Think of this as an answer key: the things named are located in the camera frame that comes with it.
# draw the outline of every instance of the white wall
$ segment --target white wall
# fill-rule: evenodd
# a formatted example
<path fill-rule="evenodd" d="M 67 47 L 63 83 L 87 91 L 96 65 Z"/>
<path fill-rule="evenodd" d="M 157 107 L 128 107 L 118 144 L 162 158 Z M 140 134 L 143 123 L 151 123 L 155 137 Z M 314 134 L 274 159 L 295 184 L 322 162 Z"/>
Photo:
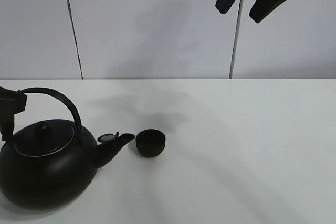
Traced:
<path fill-rule="evenodd" d="M 288 0 L 260 24 L 244 0 L 234 78 L 336 78 L 335 0 Z"/>
<path fill-rule="evenodd" d="M 84 78 L 228 78 L 237 7 L 216 0 L 70 0 Z"/>
<path fill-rule="evenodd" d="M 79 79 L 66 0 L 0 0 L 0 79 Z"/>

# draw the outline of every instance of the white table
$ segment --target white table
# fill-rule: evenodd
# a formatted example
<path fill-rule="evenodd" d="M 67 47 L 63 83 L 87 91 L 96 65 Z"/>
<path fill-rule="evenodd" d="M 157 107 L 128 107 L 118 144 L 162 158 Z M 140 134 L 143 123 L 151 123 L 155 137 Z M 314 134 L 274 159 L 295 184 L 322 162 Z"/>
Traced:
<path fill-rule="evenodd" d="M 167 137 L 155 159 L 125 147 L 57 211 L 27 212 L 2 197 L 1 224 L 336 223 L 336 80 L 13 80 L 0 86 L 63 92 L 97 137 L 148 128 Z M 29 94 L 17 129 L 51 118 L 71 117 L 57 100 Z"/>

